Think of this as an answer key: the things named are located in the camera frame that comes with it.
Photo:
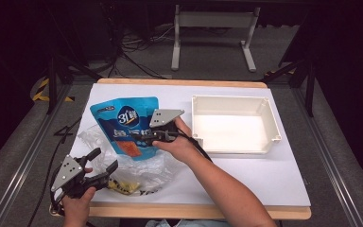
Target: person's right hand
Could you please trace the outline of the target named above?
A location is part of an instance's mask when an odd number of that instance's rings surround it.
[[[191,129],[184,123],[184,121],[178,116],[175,118],[175,124],[178,129],[186,133],[187,136],[191,137]],[[166,143],[161,141],[154,141],[153,146],[168,151],[177,160],[189,163],[199,157],[201,154],[196,150],[194,145],[182,136],[178,136],[172,143]]]

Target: package logo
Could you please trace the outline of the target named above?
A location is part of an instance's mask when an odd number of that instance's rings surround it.
[[[123,126],[132,128],[140,122],[138,113],[130,106],[124,106],[117,114],[117,120]]]

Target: forearm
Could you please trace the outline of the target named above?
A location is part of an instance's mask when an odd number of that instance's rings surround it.
[[[232,226],[275,226],[262,203],[237,179],[202,156],[188,165]]]

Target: person's left hand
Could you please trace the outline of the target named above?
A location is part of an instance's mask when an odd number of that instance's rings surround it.
[[[86,168],[86,172],[93,171],[91,168]],[[90,187],[85,191],[80,199],[70,199],[65,196],[61,201],[64,208],[64,223],[63,227],[84,227],[90,214],[90,201],[93,198],[96,189]]]

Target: blue pouch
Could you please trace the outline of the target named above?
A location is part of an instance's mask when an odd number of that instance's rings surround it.
[[[149,134],[149,122],[158,107],[158,98],[155,96],[124,97],[95,104],[90,111],[114,151],[140,161],[155,156],[158,149],[135,141],[130,134]]]

